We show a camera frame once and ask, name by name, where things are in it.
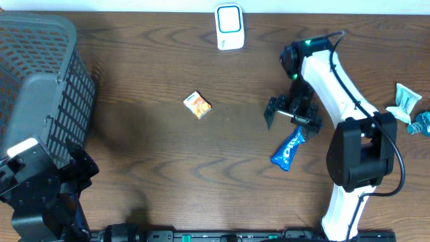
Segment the blue Oreo cookie pack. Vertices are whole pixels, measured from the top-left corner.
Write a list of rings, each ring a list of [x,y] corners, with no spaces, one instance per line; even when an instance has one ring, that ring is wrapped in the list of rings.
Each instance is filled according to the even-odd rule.
[[[305,127],[298,126],[271,156],[271,163],[278,166],[281,170],[288,172],[298,147],[306,142],[307,131]]]

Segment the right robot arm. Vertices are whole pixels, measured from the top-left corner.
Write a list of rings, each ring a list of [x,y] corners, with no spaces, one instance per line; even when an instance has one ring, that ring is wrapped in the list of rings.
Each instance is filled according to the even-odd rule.
[[[396,146],[397,122],[368,102],[344,71],[336,42],[318,36],[284,47],[279,61],[292,80],[288,95],[271,97],[264,118],[271,126],[276,113],[290,117],[297,127],[270,161],[289,171],[299,145],[319,133],[322,120],[317,95],[335,128],[326,156],[333,181],[329,208],[320,225],[328,241],[358,238],[357,224],[368,198],[393,170],[404,167]]]

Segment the mint green wipes pack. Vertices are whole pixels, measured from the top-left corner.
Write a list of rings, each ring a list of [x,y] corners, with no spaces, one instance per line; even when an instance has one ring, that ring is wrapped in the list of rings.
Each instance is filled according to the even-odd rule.
[[[418,93],[412,91],[403,84],[396,84],[396,96],[395,96],[395,106],[389,106],[386,108],[387,111],[392,113],[395,118],[400,121],[411,124],[410,114],[422,96]]]

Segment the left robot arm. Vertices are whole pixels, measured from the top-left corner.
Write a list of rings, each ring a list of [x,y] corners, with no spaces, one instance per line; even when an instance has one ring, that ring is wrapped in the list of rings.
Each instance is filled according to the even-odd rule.
[[[66,147],[71,159],[61,168],[38,137],[17,143],[1,160],[1,201],[14,209],[21,241],[145,241],[131,223],[91,231],[79,198],[99,168],[81,145],[67,140]]]

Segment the teal mouthwash bottle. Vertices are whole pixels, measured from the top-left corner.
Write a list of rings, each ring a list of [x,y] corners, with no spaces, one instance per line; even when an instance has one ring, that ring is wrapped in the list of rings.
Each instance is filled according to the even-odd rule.
[[[429,111],[419,114],[415,118],[415,122],[406,127],[409,134],[422,133],[424,136],[429,136]]]

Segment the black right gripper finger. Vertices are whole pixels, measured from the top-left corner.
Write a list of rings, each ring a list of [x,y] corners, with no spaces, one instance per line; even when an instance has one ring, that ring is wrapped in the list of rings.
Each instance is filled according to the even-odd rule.
[[[316,126],[301,126],[300,133],[305,141],[315,137],[319,133],[319,125]]]
[[[268,129],[270,129],[271,125],[273,124],[274,116],[275,116],[275,113],[277,112],[277,103],[278,103],[278,98],[271,97],[269,99],[269,103],[267,104],[265,112],[263,114]]]

